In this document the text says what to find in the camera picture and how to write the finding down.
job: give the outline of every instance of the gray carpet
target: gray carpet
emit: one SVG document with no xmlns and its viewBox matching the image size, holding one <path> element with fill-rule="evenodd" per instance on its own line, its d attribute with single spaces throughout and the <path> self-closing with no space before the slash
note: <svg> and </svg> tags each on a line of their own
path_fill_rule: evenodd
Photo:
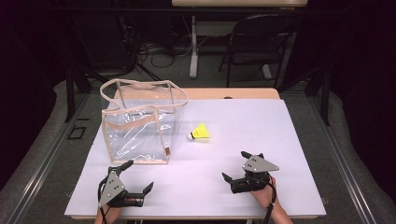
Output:
<svg viewBox="0 0 396 224">
<path fill-rule="evenodd" d="M 154 64 L 166 64 L 169 58 L 161 58 L 156 55 L 153 58 Z M 144 65 L 162 79 L 170 79 L 180 87 L 224 87 L 225 69 L 217 72 L 220 55 L 201 55 L 199 59 L 198 78 L 189 79 L 190 57 L 176 57 L 175 61 L 166 68 L 158 68 L 146 61 Z M 234 78 L 238 79 L 244 73 L 242 69 L 237 72 Z M 259 76 L 260 71 L 251 69 L 252 76 Z M 137 69 L 124 78 L 135 80 L 151 80 L 149 76 L 140 73 Z M 77 96 L 83 103 L 80 111 L 69 124 L 65 138 L 59 144 L 59 152 L 54 155 L 53 164 L 49 167 L 49 172 L 42 176 L 45 180 L 38 186 L 39 191 L 32 194 L 31 201 L 23 208 L 24 212 L 20 218 L 21 223 L 92 223 L 91 220 L 77 221 L 64 216 L 64 210 L 69 201 L 69 195 L 78 181 L 79 174 L 84 165 L 87 154 L 91 148 L 100 124 L 100 95 L 97 88 L 101 85 L 96 80 L 91 80 L 95 90 L 90 95 Z M 271 82 L 233 82 L 232 87 L 270 87 Z M 318 119 L 317 109 L 312 102 L 316 99 L 306 98 L 301 90 L 302 86 L 296 86 L 292 90 L 281 94 L 290 111 L 296 132 L 301 141 L 304 154 L 311 168 L 313 177 L 317 183 L 320 195 L 326 198 L 325 204 L 328 213 L 325 217 L 318 217 L 312 220 L 295 219 L 294 223 L 364 223 L 361 219 L 359 209 L 354 204 L 350 189 L 346 186 L 346 181 L 340 173 L 339 167 L 332 153 L 333 143 L 329 140 L 326 130 L 323 129 L 322 121 Z M 21 163 L 14 176 L 0 193 L 1 216 L 0 223 L 7 223 L 14 209 L 17 207 L 21 196 L 26 192 L 31 176 L 35 175 L 42 161 L 46 158 L 51 148 L 54 147 L 57 134 L 64 129 L 65 119 L 65 87 L 61 83 L 56 91 L 58 102 L 54 108 L 48 124 L 37 138 L 29 153 Z M 370 173 L 360 161 L 359 157 L 350 144 L 347 131 L 347 124 L 342 112 L 342 102 L 331 95 L 330 101 L 330 123 L 329 130 L 333 133 L 338 146 L 348 162 L 348 166 L 355 176 L 368 207 L 373 213 L 376 223 L 395 223 L 396 208 L 388 196 L 376 185 Z M 81 139 L 78 137 L 81 129 L 85 128 L 85 133 Z"/>
</svg>

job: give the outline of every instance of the table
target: table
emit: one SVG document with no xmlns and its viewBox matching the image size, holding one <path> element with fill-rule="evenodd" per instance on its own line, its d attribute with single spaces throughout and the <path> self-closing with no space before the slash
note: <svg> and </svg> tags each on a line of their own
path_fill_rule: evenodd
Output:
<svg viewBox="0 0 396 224">
<path fill-rule="evenodd" d="M 265 159 L 280 167 L 272 174 L 276 176 L 280 200 L 291 217 L 326 215 L 289 112 L 276 90 L 184 90 L 190 100 L 169 163 L 133 165 L 120 175 L 130 192 L 141 192 L 154 182 L 144 206 L 127 207 L 120 218 L 263 219 L 265 211 L 253 197 L 249 193 L 232 194 L 221 175 L 243 177 L 241 165 L 246 159 L 240 155 L 242 150 L 263 153 Z M 233 99 L 221 100 L 224 97 Z M 212 137 L 203 142 L 187 140 L 186 133 L 199 122 L 206 124 Z M 248 134 L 226 134 L 238 132 Z M 110 163 L 99 131 L 65 210 L 66 216 L 95 217 L 96 191 L 108 166 L 115 165 Z"/>
<path fill-rule="evenodd" d="M 174 7 L 305 7 L 307 0 L 172 0 Z M 223 23 L 226 28 L 220 28 L 220 30 L 227 35 L 231 32 L 234 26 L 234 22 Z M 215 35 L 218 35 L 219 29 L 215 31 Z M 198 67 L 198 51 L 197 51 L 197 20 L 195 16 L 192 16 L 191 21 L 191 66 L 190 66 L 190 78 L 197 78 L 197 67 Z"/>
</svg>

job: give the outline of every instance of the table leg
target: table leg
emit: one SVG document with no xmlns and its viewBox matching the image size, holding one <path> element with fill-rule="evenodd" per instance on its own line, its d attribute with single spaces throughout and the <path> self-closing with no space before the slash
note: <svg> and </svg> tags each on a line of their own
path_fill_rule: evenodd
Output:
<svg viewBox="0 0 396 224">
<path fill-rule="evenodd" d="M 198 53 L 197 53 L 197 27 L 195 16 L 192 16 L 191 32 L 192 32 L 192 54 L 191 54 L 191 65 L 190 65 L 190 78 L 197 78 L 198 68 Z"/>
</svg>

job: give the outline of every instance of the transparent tote bag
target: transparent tote bag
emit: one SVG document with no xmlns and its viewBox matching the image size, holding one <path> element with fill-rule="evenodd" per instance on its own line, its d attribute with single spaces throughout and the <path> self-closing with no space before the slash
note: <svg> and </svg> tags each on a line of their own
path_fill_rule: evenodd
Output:
<svg viewBox="0 0 396 224">
<path fill-rule="evenodd" d="M 113 163 L 168 163 L 188 96 L 171 81 L 113 79 L 100 88 L 102 130 Z"/>
</svg>

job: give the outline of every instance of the black chair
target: black chair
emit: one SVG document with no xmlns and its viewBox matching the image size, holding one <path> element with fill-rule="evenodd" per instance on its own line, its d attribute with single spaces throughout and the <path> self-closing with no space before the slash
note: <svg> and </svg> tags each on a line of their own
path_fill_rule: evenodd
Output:
<svg viewBox="0 0 396 224">
<path fill-rule="evenodd" d="M 227 87 L 230 86 L 231 65 L 278 64 L 277 85 L 287 40 L 297 30 L 300 20 L 290 14 L 258 14 L 245 17 L 233 28 L 219 71 L 228 58 Z"/>
</svg>

